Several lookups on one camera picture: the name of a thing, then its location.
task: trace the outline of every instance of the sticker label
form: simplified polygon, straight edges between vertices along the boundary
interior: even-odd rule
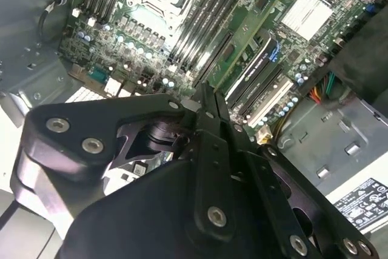
[[[334,206],[359,230],[388,215],[388,187],[370,178]]]

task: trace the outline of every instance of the green circuit board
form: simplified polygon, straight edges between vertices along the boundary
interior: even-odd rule
[[[338,35],[364,13],[367,5],[363,0],[322,0],[330,7],[332,15],[310,40],[306,40],[282,23],[296,0],[266,0],[261,7],[257,4],[259,1],[236,0],[233,9],[219,23],[217,33],[203,51],[204,56],[211,55],[227,33],[233,34],[230,40],[232,54],[227,60],[219,56],[207,76],[215,90],[226,93],[250,63],[257,53],[250,43],[259,29],[266,29],[275,36],[280,50],[276,62],[258,77],[258,85],[277,66],[284,68],[284,74],[293,81],[296,81],[295,75],[298,73],[310,76],[318,67],[313,61],[316,56],[327,52]],[[81,2],[74,0],[73,7]],[[127,0],[117,0],[107,25],[109,29],[91,27],[87,24],[86,16],[70,16],[59,51],[82,67],[90,78],[95,78],[93,72],[99,73],[98,76],[102,76],[98,80],[101,84],[114,74],[134,84],[142,94],[167,92],[179,98],[188,98],[195,91],[193,80],[201,66],[194,64],[190,70],[182,69],[179,60],[170,54],[178,38],[150,10],[141,5],[129,7]],[[85,41],[84,35],[89,36],[91,41]],[[149,75],[147,86],[137,83],[144,72]],[[163,78],[173,81],[175,86],[160,86]],[[269,93],[263,94],[256,106],[265,102]],[[298,93],[294,91],[284,96],[279,106],[269,113],[270,123],[279,118],[279,108],[295,96]],[[232,111],[231,114],[232,118],[238,120],[237,112]]]

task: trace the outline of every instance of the motherboard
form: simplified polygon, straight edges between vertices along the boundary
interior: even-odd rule
[[[297,105],[380,1],[74,0],[59,52],[106,98],[185,99],[207,81],[255,133]]]

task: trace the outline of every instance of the silver screw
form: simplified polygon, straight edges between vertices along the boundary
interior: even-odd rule
[[[41,100],[42,95],[39,92],[34,93],[34,99],[35,100]]]
[[[343,239],[343,243],[344,243],[346,249],[347,249],[350,253],[352,253],[352,254],[354,254],[354,255],[357,255],[357,253],[358,253],[357,248],[356,248],[356,246],[353,244],[352,241],[350,241],[348,238],[345,238],[345,239]]]
[[[367,246],[367,244],[365,244],[363,241],[358,241],[358,244],[359,244],[360,248],[361,248],[366,254],[368,254],[369,256],[372,256],[372,251],[369,249],[369,247]]]
[[[207,115],[209,118],[214,118],[214,115],[212,115],[210,112],[206,112],[206,115]]]
[[[307,246],[299,236],[292,235],[290,237],[290,243],[294,250],[297,251],[297,253],[299,253],[301,256],[304,257],[307,255]]]
[[[224,227],[226,225],[226,216],[218,207],[211,206],[207,211],[207,216],[216,227]]]
[[[88,153],[100,154],[104,150],[104,145],[97,139],[87,138],[82,142],[82,148]]]
[[[243,132],[243,128],[242,128],[241,126],[239,126],[238,124],[235,124],[235,130],[236,130],[237,132],[240,132],[240,133]]]
[[[50,118],[46,122],[46,127],[52,132],[64,133],[70,128],[70,124],[62,118]]]
[[[278,154],[276,154],[276,151],[273,150],[271,147],[268,147],[268,153],[270,153],[272,156],[277,156]]]
[[[179,108],[179,105],[177,105],[176,103],[173,103],[172,101],[169,102],[169,106],[172,107],[173,109],[178,109]]]

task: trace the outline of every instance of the heatsink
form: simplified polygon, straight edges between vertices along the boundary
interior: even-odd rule
[[[332,14],[322,0],[296,0],[281,22],[310,41]]]

